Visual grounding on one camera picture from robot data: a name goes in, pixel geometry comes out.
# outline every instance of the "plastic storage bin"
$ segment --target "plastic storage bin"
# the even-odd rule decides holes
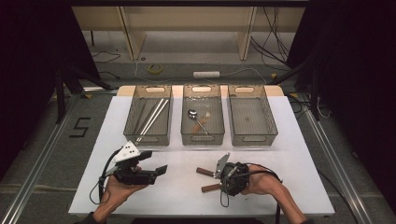
[[[196,119],[189,110],[196,112]],[[224,119],[219,85],[183,86],[181,136],[185,146],[222,144]]]
[[[124,135],[136,146],[168,146],[172,86],[136,86]]]
[[[233,146],[271,146],[277,128],[263,85],[228,87]]]

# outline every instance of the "metal rod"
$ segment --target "metal rod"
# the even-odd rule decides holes
[[[156,108],[155,108],[154,112],[150,116],[150,119],[146,123],[146,126],[141,131],[140,135],[145,135],[147,133],[147,131],[149,130],[151,125],[154,123],[154,121],[158,118],[158,116],[160,116],[161,112],[163,112],[163,109],[165,108],[165,106],[168,102],[169,102],[169,100],[165,100],[163,102],[163,99],[161,99],[161,101],[157,104],[157,106],[155,106]],[[134,144],[135,145],[139,144],[141,140],[142,140],[142,137],[140,136],[139,138],[136,139]]]
[[[139,134],[141,134],[147,128],[147,126],[149,125],[149,122],[153,118],[155,112],[160,107],[163,99],[161,99],[161,101],[159,103],[158,103],[158,101],[159,101],[159,99],[155,102],[154,106],[148,112],[148,116],[145,118],[145,121],[143,121],[143,123],[142,123],[142,125],[145,125],[145,126],[143,128],[142,127],[139,128]]]

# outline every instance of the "white tabletop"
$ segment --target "white tabletop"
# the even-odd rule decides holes
[[[268,97],[278,136],[270,147],[234,147],[231,144],[226,98],[222,98],[225,134],[221,146],[183,146],[181,141],[182,99],[174,99],[170,145],[138,147],[154,150],[152,157],[141,161],[144,170],[168,165],[165,175],[154,185],[133,194],[113,215],[131,217],[262,217],[276,212],[276,201],[268,195],[230,197],[230,206],[220,204],[220,191],[202,193],[201,187],[218,184],[219,180],[196,174],[197,167],[214,171],[216,162],[230,152],[231,162],[253,162],[274,170],[283,179],[300,209],[309,216],[332,215],[334,210],[320,181],[301,130],[287,97]],[[99,132],[87,168],[70,207],[73,215],[86,215],[97,205],[90,201],[90,191],[101,175],[106,161],[127,143],[123,135],[132,97],[113,97]],[[98,202],[98,190],[92,198]]]

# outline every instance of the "silver rod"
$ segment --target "silver rod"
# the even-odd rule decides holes
[[[161,106],[160,110],[158,110],[158,113],[155,115],[155,117],[150,121],[150,124],[148,125],[147,129],[144,130],[141,134],[146,134],[147,131],[149,130],[149,128],[151,127],[151,125],[154,123],[154,121],[158,118],[158,116],[160,116],[161,112],[163,112],[163,108],[166,106],[166,104],[168,104],[169,100],[165,100],[165,102],[163,103],[163,105]]]
[[[162,103],[163,103],[163,98],[161,99],[161,101],[159,103],[156,103],[156,105],[154,105],[155,109],[154,109],[154,111],[152,113],[150,113],[148,115],[148,120],[145,122],[145,126],[143,127],[142,131],[140,131],[140,134],[142,134],[142,132],[147,129],[147,127],[150,124],[152,118],[154,118],[155,114],[157,113],[158,108],[160,108]]]
[[[161,99],[161,101],[158,103],[156,109],[152,113],[152,116],[150,116],[150,119],[148,120],[145,128],[142,130],[140,135],[145,135],[147,133],[147,131],[149,130],[151,125],[154,123],[154,121],[158,118],[158,116],[161,114],[161,112],[163,112],[163,109],[165,108],[165,106],[168,102],[169,102],[169,100],[165,100],[165,102],[163,103],[163,99]],[[138,145],[141,140],[142,140],[142,137],[140,136],[139,138],[136,139],[134,144]]]

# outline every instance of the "wooden handle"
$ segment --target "wooden handle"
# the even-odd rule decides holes
[[[209,185],[209,186],[204,186],[201,188],[202,193],[209,192],[209,191],[216,190],[216,189],[221,189],[221,184]]]
[[[212,176],[212,177],[213,177],[213,172],[208,171],[208,170],[206,170],[206,169],[203,169],[203,168],[201,168],[201,167],[198,167],[198,168],[197,168],[197,173],[198,173],[198,174],[201,174],[201,175],[209,175],[209,176]]]
[[[204,125],[207,121],[208,117],[203,117],[199,120],[199,122]],[[202,129],[201,125],[199,125],[198,123],[195,124],[195,126],[192,128],[192,133],[198,133],[199,130]]]

